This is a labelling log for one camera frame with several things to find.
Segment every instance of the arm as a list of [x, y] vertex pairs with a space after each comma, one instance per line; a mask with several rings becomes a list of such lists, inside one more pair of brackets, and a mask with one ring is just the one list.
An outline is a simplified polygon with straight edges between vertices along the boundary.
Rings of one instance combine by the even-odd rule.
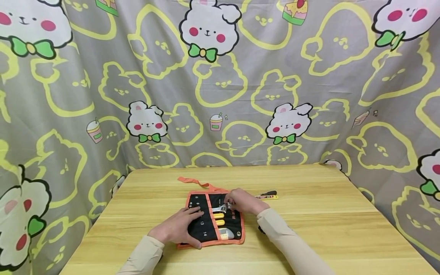
[[232, 203], [231, 209], [257, 216], [261, 229], [283, 253], [296, 275], [335, 274], [267, 203], [240, 188], [232, 190], [224, 201]]
[[334, 275], [331, 268], [303, 241], [278, 213], [268, 208], [257, 215], [258, 224], [283, 253], [296, 275]]
[[151, 275], [164, 246], [155, 238], [144, 236], [116, 275]]
[[202, 244], [188, 233], [191, 221], [201, 217], [200, 207], [182, 208], [144, 236], [116, 275], [151, 275], [162, 257], [164, 244], [188, 243], [197, 249]]

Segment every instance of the green bow tie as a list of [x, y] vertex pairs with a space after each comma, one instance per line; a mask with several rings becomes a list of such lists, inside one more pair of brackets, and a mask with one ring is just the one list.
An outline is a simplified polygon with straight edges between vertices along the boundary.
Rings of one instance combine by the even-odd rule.
[[405, 34], [405, 31], [403, 31], [401, 34], [395, 34], [393, 31], [387, 30], [382, 33], [379, 39], [376, 40], [376, 46], [384, 47], [387, 45], [391, 45], [391, 51], [394, 51], [399, 43], [402, 41]]
[[31, 54], [38, 55], [45, 59], [55, 58], [55, 49], [53, 48], [52, 43], [48, 40], [41, 40], [35, 43], [25, 43], [23, 40], [15, 36], [11, 36], [10, 40], [12, 51], [20, 57], [25, 57], [28, 54]]
[[292, 134], [290, 136], [282, 136], [282, 137], [281, 136], [276, 136], [275, 140], [274, 140], [274, 144], [278, 145], [281, 142], [294, 143], [295, 139], [296, 139], [296, 136], [297, 136], [296, 134]]
[[39, 217], [32, 217], [28, 224], [28, 234], [29, 236], [35, 237], [40, 234], [44, 228], [46, 227], [46, 221], [42, 220]]
[[146, 136], [146, 135], [139, 135], [139, 142], [144, 143], [148, 140], [152, 140], [154, 142], [160, 142], [161, 136], [159, 134], [154, 134], [152, 136]]
[[439, 192], [437, 187], [435, 186], [434, 182], [432, 180], [428, 180], [424, 184], [420, 186], [420, 190], [427, 194], [427, 195], [434, 195], [435, 193]]
[[218, 50], [216, 48], [211, 48], [206, 50], [200, 48], [194, 43], [191, 43], [188, 54], [190, 57], [198, 57], [198, 56], [204, 57], [208, 62], [214, 63], [217, 59], [217, 52]]

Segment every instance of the right hand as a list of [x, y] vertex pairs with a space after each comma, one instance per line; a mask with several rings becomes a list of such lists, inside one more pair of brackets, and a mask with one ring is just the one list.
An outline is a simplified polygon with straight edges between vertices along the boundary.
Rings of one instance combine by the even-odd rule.
[[251, 213], [257, 216], [263, 210], [270, 208], [270, 206], [260, 199], [252, 196], [241, 188], [232, 190], [224, 198], [224, 203], [231, 203], [231, 210], [238, 210], [242, 213]]

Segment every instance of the orange strap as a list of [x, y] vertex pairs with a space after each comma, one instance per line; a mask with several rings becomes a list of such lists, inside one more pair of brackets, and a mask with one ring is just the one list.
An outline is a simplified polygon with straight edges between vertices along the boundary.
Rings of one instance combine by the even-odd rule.
[[193, 179], [193, 178], [184, 178], [184, 177], [180, 176], [177, 180], [181, 181], [183, 183], [196, 183], [196, 184], [200, 185], [201, 187], [205, 187], [205, 188], [207, 187], [210, 192], [214, 192], [214, 191], [226, 191], [226, 192], [228, 192], [227, 190], [224, 190], [222, 188], [217, 188], [217, 187], [213, 186], [210, 183], [201, 184], [198, 180]]

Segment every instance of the beige sleeve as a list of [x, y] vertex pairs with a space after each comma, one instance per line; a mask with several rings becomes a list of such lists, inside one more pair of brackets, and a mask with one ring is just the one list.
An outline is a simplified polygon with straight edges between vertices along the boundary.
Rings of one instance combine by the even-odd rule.
[[144, 236], [116, 275], [151, 275], [162, 256], [164, 244]]
[[261, 229], [283, 253], [296, 275], [335, 275], [275, 210], [266, 209], [258, 214], [257, 219]]

